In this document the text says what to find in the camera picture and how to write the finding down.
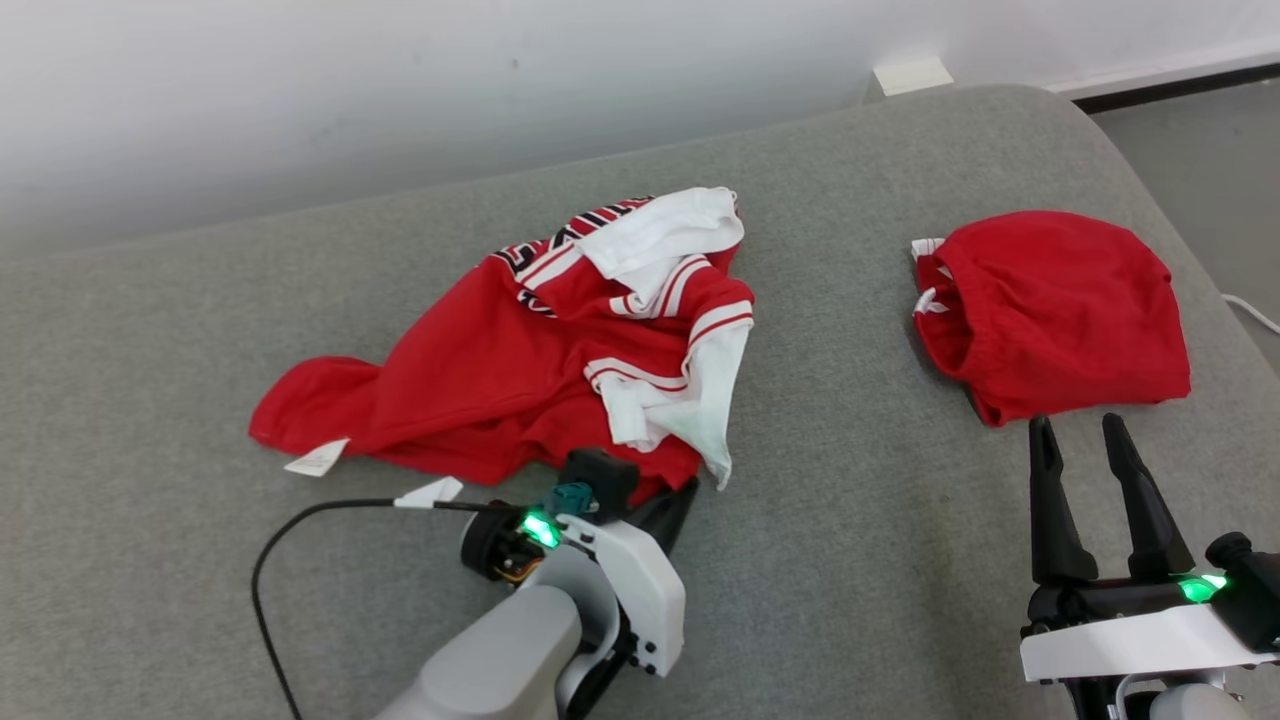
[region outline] white cable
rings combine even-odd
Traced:
[[[1240,309],[1243,309],[1249,315],[1253,315],[1253,318],[1257,319],[1260,323],[1262,323],[1263,325],[1266,325],[1268,331],[1271,331],[1271,332],[1274,332],[1276,334],[1280,334],[1280,325],[1275,324],[1271,320],[1271,318],[1267,318],[1261,311],[1258,311],[1257,307],[1249,305],[1248,302],[1240,300],[1239,297],[1236,297],[1234,295],[1228,295],[1225,292],[1222,293],[1222,300],[1230,302],[1231,305],[1239,306]]]

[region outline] gray fabric surface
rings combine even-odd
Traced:
[[[740,193],[735,269],[759,296],[735,479],[675,553],[684,659],[664,680],[625,673],[595,717],[1069,715],[1018,659],[1025,429],[982,427],[909,322],[908,241],[997,213],[1096,215],[1169,264],[1194,389],[1123,413],[1197,556],[1230,529],[1280,550],[1280,383],[1085,117],[978,88],[4,268],[0,717],[285,716],[250,606],[257,550],[308,503],[424,478],[358,459],[289,475],[244,436],[256,401],[302,359],[383,359],[488,250],[692,184]],[[1120,574],[1101,415],[1055,425],[1080,533]],[[374,715],[503,596],[458,564],[462,521],[343,511],[280,544],[265,603],[306,717]],[[1276,669],[1233,680],[1280,715]]]

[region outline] red garment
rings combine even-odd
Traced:
[[[383,368],[351,357],[300,364],[262,398],[250,436],[291,454],[351,438],[343,455],[483,484],[531,460],[559,466],[573,448],[603,447],[640,466],[634,501],[681,487],[698,470],[698,451],[673,436],[649,452],[614,445],[593,382],[643,374],[663,387],[687,384],[682,365],[696,320],[742,301],[750,313],[754,297],[726,274],[735,242],[686,258],[663,286],[663,302],[636,315],[635,295],[605,279],[575,241],[650,200],[584,213],[550,238],[485,258],[410,328]]]
[[[988,425],[1190,392],[1169,269],[1130,231],[1029,210],[919,243],[915,327]]]

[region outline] green led indicator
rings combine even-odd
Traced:
[[[556,525],[545,518],[532,512],[525,516],[525,521],[520,524],[520,529],[525,530],[526,536],[547,547],[556,547],[559,544],[559,530]]]
[[[1213,593],[1226,587],[1226,578],[1221,575],[1190,575],[1178,580],[1183,588],[1183,594],[1192,602],[1208,602]]]

